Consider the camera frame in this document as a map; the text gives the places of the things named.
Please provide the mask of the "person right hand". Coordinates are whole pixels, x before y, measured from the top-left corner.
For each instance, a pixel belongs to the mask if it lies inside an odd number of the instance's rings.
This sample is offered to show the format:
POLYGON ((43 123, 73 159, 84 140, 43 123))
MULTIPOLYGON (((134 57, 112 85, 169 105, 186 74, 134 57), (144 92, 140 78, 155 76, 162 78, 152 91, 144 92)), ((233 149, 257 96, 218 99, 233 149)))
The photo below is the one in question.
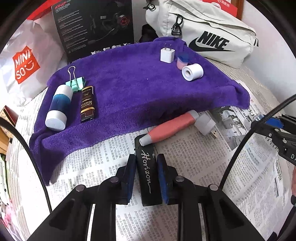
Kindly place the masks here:
POLYGON ((294 167, 292 172, 291 190, 292 190, 292 195, 296 196, 296 167, 294 167))

